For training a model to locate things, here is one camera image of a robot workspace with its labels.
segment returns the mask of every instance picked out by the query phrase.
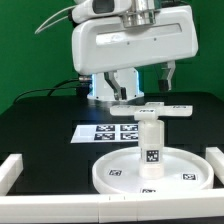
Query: white t-shaped object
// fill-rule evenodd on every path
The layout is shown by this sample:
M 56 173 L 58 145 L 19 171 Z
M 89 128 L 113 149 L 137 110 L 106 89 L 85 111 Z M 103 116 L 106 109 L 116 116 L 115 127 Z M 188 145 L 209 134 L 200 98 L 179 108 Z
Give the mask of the white t-shaped object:
M 139 175 L 158 179 L 164 175 L 164 122 L 159 116 L 191 116 L 192 106 L 164 106 L 164 103 L 146 103 L 145 106 L 113 106 L 114 116 L 134 116 L 139 121 L 138 145 L 141 148 Z

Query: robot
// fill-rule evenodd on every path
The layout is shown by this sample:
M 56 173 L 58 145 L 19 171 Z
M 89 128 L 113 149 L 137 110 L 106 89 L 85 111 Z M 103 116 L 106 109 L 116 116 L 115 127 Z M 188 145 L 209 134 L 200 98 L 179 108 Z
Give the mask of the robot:
M 175 60 L 198 51 L 192 11 L 178 1 L 77 1 L 70 18 L 74 67 L 92 75 L 89 99 L 130 101 L 143 97 L 135 67 L 163 63 L 161 91 L 171 90 Z

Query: white block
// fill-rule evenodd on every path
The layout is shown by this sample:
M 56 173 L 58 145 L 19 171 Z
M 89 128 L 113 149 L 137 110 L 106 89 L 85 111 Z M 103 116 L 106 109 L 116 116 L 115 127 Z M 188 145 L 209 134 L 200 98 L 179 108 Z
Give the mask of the white block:
M 224 190 L 139 195 L 138 221 L 224 216 Z
M 97 196 L 0 197 L 0 223 L 98 222 Z
M 0 167 L 0 196 L 5 196 L 23 170 L 21 154 L 11 154 Z
M 217 147 L 206 148 L 206 160 L 213 167 L 215 175 L 224 184 L 224 154 Z
M 131 194 L 104 195 L 99 202 L 99 222 L 137 221 L 136 197 Z

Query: green wall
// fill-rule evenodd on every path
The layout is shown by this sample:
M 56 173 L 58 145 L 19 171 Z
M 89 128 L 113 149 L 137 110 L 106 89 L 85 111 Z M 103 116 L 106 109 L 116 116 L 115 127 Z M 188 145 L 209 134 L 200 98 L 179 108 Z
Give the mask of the green wall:
M 211 92 L 224 100 L 224 1 L 188 2 L 194 10 L 200 51 L 193 59 L 177 62 L 173 91 Z M 34 35 L 46 18 L 71 5 L 73 0 L 0 0 L 0 113 L 21 92 L 52 87 L 77 76 L 72 65 L 69 22 Z M 158 92 L 154 68 L 147 66 L 139 71 L 144 91 Z

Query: black table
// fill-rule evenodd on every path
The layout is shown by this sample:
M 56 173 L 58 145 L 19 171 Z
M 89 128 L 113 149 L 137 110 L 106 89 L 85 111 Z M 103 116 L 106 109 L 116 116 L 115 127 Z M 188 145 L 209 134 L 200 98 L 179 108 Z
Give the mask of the black table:
M 169 93 L 145 96 L 145 102 L 193 105 L 190 118 L 165 118 L 166 146 L 204 157 L 205 148 L 224 150 L 224 102 L 209 93 Z M 8 195 L 97 193 L 92 166 L 102 155 L 129 143 L 71 144 L 79 124 L 136 123 L 133 117 L 112 117 L 109 109 L 74 96 L 30 97 L 19 100 L 0 116 L 0 162 L 22 153 L 24 171 Z M 215 187 L 222 184 L 215 179 Z M 222 218 L 156 221 L 155 223 L 223 223 Z

